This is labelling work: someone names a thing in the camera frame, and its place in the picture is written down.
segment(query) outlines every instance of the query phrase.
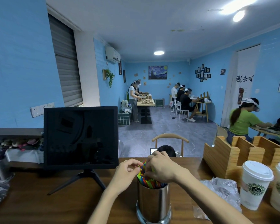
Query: hanging plant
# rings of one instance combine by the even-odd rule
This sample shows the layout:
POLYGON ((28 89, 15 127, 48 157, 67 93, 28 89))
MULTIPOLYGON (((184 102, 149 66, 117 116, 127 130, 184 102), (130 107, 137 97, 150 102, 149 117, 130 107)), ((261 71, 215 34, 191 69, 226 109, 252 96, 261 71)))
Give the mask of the hanging plant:
POLYGON ((115 75, 109 69, 106 70, 106 77, 109 78, 108 83, 109 83, 110 88, 112 87, 114 76, 115 75))

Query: roller shutter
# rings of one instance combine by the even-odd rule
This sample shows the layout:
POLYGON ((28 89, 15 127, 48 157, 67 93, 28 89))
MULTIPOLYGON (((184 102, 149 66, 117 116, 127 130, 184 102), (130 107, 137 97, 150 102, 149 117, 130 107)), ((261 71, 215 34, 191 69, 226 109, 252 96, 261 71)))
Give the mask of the roller shutter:
POLYGON ((49 16, 55 58, 65 107, 83 104, 74 31, 49 16))

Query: black screen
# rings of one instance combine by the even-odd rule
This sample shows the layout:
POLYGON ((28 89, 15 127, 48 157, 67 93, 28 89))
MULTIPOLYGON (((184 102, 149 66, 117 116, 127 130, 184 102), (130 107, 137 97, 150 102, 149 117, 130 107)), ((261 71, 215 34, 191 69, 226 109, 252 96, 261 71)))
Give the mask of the black screen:
POLYGON ((45 166, 99 169, 118 165, 117 107, 48 108, 44 121, 45 166))

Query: air conditioner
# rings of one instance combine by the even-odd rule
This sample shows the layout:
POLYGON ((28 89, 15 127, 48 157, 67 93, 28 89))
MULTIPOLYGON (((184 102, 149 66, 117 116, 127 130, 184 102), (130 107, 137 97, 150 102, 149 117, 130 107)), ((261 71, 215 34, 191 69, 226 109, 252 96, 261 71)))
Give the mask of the air conditioner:
POLYGON ((119 63, 120 62, 120 54, 111 46, 106 46, 106 59, 108 61, 111 61, 113 63, 119 63))

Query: colorful straw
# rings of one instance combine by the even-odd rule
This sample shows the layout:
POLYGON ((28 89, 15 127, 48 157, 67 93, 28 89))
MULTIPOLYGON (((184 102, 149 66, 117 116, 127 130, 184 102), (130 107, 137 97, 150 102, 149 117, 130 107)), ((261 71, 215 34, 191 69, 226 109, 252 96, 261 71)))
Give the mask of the colorful straw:
POLYGON ((146 161, 144 161, 142 163, 143 163, 143 166, 140 167, 141 169, 140 169, 140 172, 138 173, 137 177, 138 177, 139 182, 143 186, 145 186, 147 188, 150 188, 150 189, 160 189, 160 188, 163 188, 167 185, 166 183, 158 182, 158 181, 156 181, 152 178, 144 177, 146 161))

